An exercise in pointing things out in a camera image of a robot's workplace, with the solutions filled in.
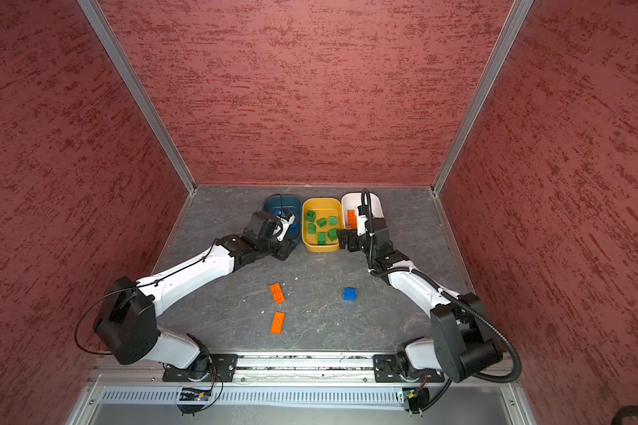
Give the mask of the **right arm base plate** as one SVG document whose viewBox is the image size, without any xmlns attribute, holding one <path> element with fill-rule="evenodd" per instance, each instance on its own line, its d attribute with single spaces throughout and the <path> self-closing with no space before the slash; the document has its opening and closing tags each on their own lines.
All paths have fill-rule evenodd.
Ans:
<svg viewBox="0 0 638 425">
<path fill-rule="evenodd" d="M 443 383 L 445 378 L 435 369 L 416 369 L 402 353 L 375 354 L 372 357 L 377 383 Z"/>
</svg>

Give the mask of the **teal plastic bin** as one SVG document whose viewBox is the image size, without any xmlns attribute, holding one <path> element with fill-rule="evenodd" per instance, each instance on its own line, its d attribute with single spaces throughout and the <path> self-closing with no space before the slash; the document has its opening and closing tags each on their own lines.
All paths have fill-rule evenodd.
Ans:
<svg viewBox="0 0 638 425">
<path fill-rule="evenodd" d="M 301 242 L 301 219 L 302 203 L 301 199 L 294 195 L 275 194 L 268 197 L 262 204 L 262 210 L 275 215 L 277 210 L 285 209 L 295 215 L 295 223 L 289 229 L 286 238 L 296 247 Z"/>
</svg>

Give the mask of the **orange lego bottom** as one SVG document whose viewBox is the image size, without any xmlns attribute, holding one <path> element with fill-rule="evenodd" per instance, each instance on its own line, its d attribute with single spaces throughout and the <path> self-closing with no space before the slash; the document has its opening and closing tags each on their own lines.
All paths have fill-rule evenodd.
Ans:
<svg viewBox="0 0 638 425">
<path fill-rule="evenodd" d="M 272 324 L 270 327 L 270 333 L 273 335 L 280 335 L 283 331 L 284 322 L 285 322 L 285 314 L 276 312 L 273 316 Z"/>
</svg>

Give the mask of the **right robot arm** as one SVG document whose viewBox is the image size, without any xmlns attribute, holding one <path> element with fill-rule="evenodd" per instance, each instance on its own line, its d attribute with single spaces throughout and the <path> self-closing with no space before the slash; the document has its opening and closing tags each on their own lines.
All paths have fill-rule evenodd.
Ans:
<svg viewBox="0 0 638 425">
<path fill-rule="evenodd" d="M 503 360 L 504 339 L 485 317 L 480 299 L 450 290 L 416 267 L 393 247 L 385 219 L 366 221 L 364 230 L 340 230 L 338 246 L 364 253 L 372 276 L 406 295 L 428 315 L 431 335 L 397 348 L 396 368 L 403 376 L 412 378 L 430 369 L 460 383 Z"/>
</svg>

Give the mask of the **orange lego diagonal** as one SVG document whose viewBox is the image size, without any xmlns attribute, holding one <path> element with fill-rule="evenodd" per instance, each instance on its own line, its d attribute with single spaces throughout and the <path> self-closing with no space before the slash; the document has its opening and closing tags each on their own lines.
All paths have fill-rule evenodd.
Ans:
<svg viewBox="0 0 638 425">
<path fill-rule="evenodd" d="M 285 302 L 285 295 L 279 283 L 275 283 L 269 287 L 274 302 L 279 305 Z"/>
</svg>

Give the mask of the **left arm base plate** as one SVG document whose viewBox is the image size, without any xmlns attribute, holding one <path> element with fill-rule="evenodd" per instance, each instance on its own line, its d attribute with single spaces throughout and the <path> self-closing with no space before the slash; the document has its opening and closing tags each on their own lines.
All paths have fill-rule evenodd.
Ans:
<svg viewBox="0 0 638 425">
<path fill-rule="evenodd" d="M 164 365 L 162 380 L 166 383 L 213 383 L 220 378 L 225 383 L 233 380 L 237 368 L 237 354 L 211 354 L 208 359 L 198 357 L 189 368 L 180 369 Z"/>
</svg>

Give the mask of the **yellow plastic bin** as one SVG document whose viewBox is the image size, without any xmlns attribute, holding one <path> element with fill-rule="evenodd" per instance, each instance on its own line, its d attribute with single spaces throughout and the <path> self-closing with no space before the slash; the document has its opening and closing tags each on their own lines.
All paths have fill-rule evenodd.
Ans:
<svg viewBox="0 0 638 425">
<path fill-rule="evenodd" d="M 308 210 L 315 211 L 317 217 L 314 222 L 308 222 L 305 219 L 305 214 Z M 337 225 L 331 225 L 329 223 L 329 217 L 336 216 L 338 218 Z M 321 218 L 326 218 L 328 224 L 319 228 L 317 225 L 317 220 Z M 313 223 L 317 226 L 317 233 L 315 235 L 310 235 L 308 233 L 308 224 Z M 306 248 L 311 253 L 334 253 L 340 249 L 338 247 L 338 240 L 335 242 L 331 242 L 327 237 L 327 232 L 332 228 L 336 228 L 336 230 L 343 230 L 344 228 L 344 220 L 342 216 L 341 203 L 336 198 L 310 198 L 306 200 L 302 207 L 302 241 L 305 244 Z M 317 234 L 320 232 L 326 233 L 326 245 L 317 244 Z"/>
</svg>

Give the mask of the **white plastic bin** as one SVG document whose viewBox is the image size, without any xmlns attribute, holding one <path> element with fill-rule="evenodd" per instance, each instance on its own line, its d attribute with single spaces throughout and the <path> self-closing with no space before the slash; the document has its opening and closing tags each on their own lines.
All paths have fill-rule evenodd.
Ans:
<svg viewBox="0 0 638 425">
<path fill-rule="evenodd" d="M 346 230 L 350 230 L 350 228 L 347 227 L 347 211 L 356 210 L 360 206 L 365 207 L 365 205 L 366 204 L 363 202 L 363 193 L 361 192 L 347 193 L 342 197 L 341 208 Z M 384 218 L 384 212 L 380 203 L 380 199 L 377 195 L 372 193 L 370 193 L 370 207 L 371 215 L 374 218 Z"/>
</svg>

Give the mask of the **orange lego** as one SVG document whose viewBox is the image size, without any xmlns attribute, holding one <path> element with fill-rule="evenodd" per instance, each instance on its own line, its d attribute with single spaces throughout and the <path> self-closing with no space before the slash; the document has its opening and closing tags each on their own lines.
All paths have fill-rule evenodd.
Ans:
<svg viewBox="0 0 638 425">
<path fill-rule="evenodd" d="M 351 230 L 355 230 L 357 228 L 357 217 L 354 210 L 347 211 L 347 227 L 351 228 Z"/>
<path fill-rule="evenodd" d="M 272 324 L 270 327 L 270 333 L 273 335 L 280 335 L 283 331 L 284 322 L 285 322 L 285 314 L 276 312 L 273 316 Z"/>
</svg>

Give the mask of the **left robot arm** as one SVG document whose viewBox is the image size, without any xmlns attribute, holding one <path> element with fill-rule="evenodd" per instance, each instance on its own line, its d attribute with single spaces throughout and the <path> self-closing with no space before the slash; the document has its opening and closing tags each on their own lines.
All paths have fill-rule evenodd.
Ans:
<svg viewBox="0 0 638 425">
<path fill-rule="evenodd" d="M 295 216 L 254 212 L 243 234 L 221 237 L 203 253 L 164 272 L 137 281 L 124 277 L 110 285 L 93 330 L 122 365 L 156 361 L 192 382 L 214 375 L 211 354 L 198 338 L 158 325 L 177 301 L 223 276 L 267 256 L 286 260 L 294 241 L 288 232 Z"/>
</svg>

